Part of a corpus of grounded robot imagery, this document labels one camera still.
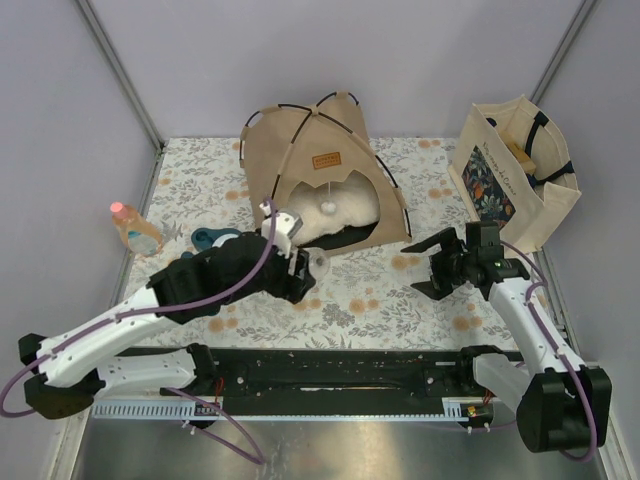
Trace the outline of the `teal double pet bowl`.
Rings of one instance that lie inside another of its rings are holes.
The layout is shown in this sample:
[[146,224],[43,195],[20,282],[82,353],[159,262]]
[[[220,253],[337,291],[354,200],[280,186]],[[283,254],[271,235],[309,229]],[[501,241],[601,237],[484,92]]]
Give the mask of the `teal double pet bowl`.
[[176,302],[201,302],[210,297],[218,300],[186,309],[177,314],[183,323],[195,318],[212,316],[222,305],[229,304],[241,293],[237,284],[252,268],[242,251],[241,232],[236,229],[199,228],[191,236],[195,255],[183,255],[177,275]]

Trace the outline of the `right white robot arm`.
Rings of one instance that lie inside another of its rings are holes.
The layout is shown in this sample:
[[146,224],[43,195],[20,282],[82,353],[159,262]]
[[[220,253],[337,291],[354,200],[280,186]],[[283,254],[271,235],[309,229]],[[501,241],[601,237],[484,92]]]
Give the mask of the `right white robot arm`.
[[485,390],[501,400],[530,452],[590,461],[606,441],[612,383],[572,349],[541,307],[537,293],[547,281],[540,268],[522,251],[506,257],[511,246],[494,221],[468,223],[464,239],[449,227],[405,250],[433,247],[439,250],[429,258],[430,278],[414,289],[442,300],[472,285],[508,327],[524,361],[517,367],[496,347],[466,347],[455,371],[457,388],[469,396]]

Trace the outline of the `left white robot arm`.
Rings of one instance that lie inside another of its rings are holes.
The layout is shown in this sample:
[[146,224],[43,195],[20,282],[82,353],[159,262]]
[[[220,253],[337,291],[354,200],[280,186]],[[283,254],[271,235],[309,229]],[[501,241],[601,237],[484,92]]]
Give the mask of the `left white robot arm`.
[[179,258],[152,275],[128,299],[56,337],[28,334],[19,341],[31,376],[26,404],[46,419],[89,408],[95,399],[172,388],[212,395],[220,375],[209,349],[191,344],[168,354],[124,356],[157,333],[216,315],[226,305],[265,292],[300,302],[327,273],[318,248],[285,255],[255,232],[245,232],[195,255]]

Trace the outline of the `beige fabric pet tent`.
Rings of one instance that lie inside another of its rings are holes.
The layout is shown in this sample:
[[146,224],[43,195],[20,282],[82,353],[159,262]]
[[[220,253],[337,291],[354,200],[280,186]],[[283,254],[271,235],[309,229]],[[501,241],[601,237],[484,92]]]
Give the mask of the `beige fabric pet tent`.
[[312,245],[332,255],[412,239],[406,202],[388,167],[371,148],[359,101],[350,92],[332,92],[310,106],[280,103],[255,112],[245,123],[239,146],[254,219],[270,196],[286,208],[295,187],[327,186],[357,172],[373,186],[380,218]]

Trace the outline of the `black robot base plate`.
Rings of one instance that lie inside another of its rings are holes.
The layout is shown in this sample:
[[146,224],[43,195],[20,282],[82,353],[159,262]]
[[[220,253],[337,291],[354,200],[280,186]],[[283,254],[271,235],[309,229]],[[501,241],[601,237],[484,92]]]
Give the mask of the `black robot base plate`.
[[315,391],[392,391],[481,400],[460,351],[249,350],[193,348],[196,377],[183,392],[251,397]]

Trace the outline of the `white fluffy cushion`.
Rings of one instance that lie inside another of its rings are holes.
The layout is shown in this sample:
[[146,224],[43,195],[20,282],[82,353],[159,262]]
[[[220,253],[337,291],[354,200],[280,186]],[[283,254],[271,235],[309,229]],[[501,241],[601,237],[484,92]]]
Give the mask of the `white fluffy cushion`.
[[292,191],[287,208],[303,222],[294,236],[297,245],[337,234],[345,227],[365,227],[380,219],[377,192],[370,180],[357,171],[342,182],[327,182],[319,187],[301,182]]

